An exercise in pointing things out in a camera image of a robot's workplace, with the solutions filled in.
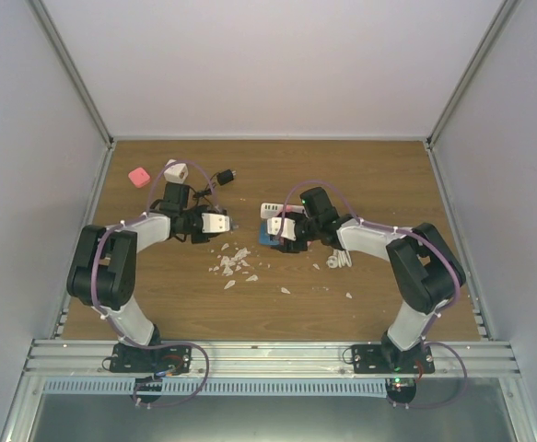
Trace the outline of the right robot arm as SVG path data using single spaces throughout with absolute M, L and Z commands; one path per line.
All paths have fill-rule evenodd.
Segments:
M 402 297 L 399 312 L 381 337 L 381 362 L 401 373 L 424 352 L 436 318 L 454 304 L 466 283 L 465 271 L 437 228 L 393 227 L 369 222 L 348 208 L 340 214 L 322 187 L 300 194 L 300 206 L 262 209 L 267 234 L 283 253 L 299 253 L 310 243 L 343 252 L 360 252 L 391 266 Z

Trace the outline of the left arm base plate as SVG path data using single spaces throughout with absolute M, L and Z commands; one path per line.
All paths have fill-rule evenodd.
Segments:
M 192 348 L 188 345 L 144 350 L 122 343 L 113 346 L 101 367 L 111 373 L 167 373 L 179 375 L 190 370 Z

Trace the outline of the blue cube socket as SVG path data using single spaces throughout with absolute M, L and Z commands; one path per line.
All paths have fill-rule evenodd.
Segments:
M 260 223 L 259 243 L 266 247 L 278 247 L 282 239 L 277 236 L 280 229 L 278 222 L 272 219 L 262 220 Z

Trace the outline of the small pink plug adapter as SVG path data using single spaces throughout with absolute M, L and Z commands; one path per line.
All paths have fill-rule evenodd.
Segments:
M 147 184 L 151 181 L 151 176 L 149 173 L 141 167 L 131 170 L 127 177 L 137 189 L 147 186 Z

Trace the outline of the white tiger cube socket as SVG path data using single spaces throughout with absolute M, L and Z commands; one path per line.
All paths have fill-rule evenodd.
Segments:
M 164 170 L 163 177 L 166 182 L 184 184 L 189 175 L 188 165 L 171 158 Z

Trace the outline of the black power adapter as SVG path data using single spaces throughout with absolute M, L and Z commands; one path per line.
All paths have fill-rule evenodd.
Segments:
M 232 169 L 226 169 L 216 174 L 216 182 L 219 186 L 224 186 L 236 178 L 237 172 Z

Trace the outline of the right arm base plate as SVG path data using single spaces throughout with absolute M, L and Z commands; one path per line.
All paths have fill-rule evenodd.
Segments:
M 436 369 L 431 356 L 431 351 L 425 350 L 422 344 L 400 351 L 391 344 L 355 343 L 342 353 L 343 361 L 356 374 L 369 375 L 433 374 Z

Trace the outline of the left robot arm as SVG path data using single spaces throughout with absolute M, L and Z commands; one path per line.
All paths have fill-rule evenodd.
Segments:
M 189 206 L 190 193 L 188 185 L 168 183 L 136 219 L 83 227 L 67 276 L 67 293 L 108 322 L 119 343 L 133 347 L 131 360 L 144 372 L 160 367 L 163 350 L 158 327 L 134 296 L 137 254 L 173 238 L 206 243 L 231 228 L 226 210 Z

